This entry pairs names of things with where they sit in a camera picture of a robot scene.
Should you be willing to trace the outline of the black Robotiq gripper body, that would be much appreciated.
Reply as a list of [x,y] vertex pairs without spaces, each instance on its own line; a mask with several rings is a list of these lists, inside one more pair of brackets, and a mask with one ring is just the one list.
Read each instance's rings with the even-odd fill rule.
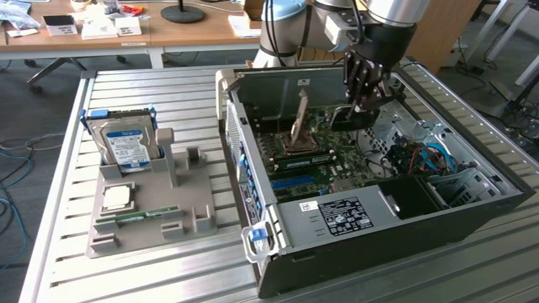
[[400,61],[412,37],[416,23],[408,27],[395,27],[384,23],[366,23],[361,26],[361,42],[357,44],[360,68],[366,71],[379,67],[389,71]]

